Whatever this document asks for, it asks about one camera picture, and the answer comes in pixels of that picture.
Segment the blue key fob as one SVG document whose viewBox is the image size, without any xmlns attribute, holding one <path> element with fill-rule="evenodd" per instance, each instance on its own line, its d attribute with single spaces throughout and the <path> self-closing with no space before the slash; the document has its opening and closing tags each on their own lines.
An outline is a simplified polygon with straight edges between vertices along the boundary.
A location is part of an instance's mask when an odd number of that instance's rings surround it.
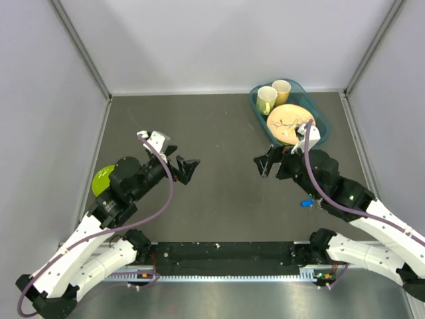
<svg viewBox="0 0 425 319">
<path fill-rule="evenodd" d="M 314 205 L 314 202 L 315 201 L 313 199 L 306 199 L 306 200 L 303 200 L 300 203 L 300 206 L 301 207 L 312 207 Z"/>
</svg>

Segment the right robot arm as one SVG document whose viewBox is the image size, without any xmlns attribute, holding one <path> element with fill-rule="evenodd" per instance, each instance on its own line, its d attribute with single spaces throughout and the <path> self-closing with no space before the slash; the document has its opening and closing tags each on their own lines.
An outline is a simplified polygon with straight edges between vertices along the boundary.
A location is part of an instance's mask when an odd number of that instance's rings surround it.
<svg viewBox="0 0 425 319">
<path fill-rule="evenodd" d="M 424 300 L 424 236 L 385 207 L 376 195 L 339 173 L 339 163 L 323 150 L 307 154 L 270 146 L 254 158 L 262 177 L 277 163 L 277 179 L 292 179 L 330 215 L 368 233 L 382 248 L 352 241 L 321 229 L 311 238 L 310 255 L 318 263 L 341 261 L 385 276 Z"/>
</svg>

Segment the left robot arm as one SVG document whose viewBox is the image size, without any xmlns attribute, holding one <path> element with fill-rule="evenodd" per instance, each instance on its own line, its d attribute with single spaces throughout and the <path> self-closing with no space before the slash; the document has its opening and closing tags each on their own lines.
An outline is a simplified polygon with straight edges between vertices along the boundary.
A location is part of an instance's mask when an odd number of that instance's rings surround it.
<svg viewBox="0 0 425 319">
<path fill-rule="evenodd" d="M 108 175 L 109 184 L 55 255 L 33 274 L 23 274 L 16 285 L 24 299 L 42 318 L 66 318 L 83 297 L 119 268 L 146 262 L 150 240 L 135 224 L 125 222 L 136 212 L 136 203 L 162 179 L 186 185 L 200 164 L 197 159 L 176 158 L 168 162 L 176 146 L 160 151 L 148 148 L 149 160 L 134 157 L 118 160 Z"/>
</svg>

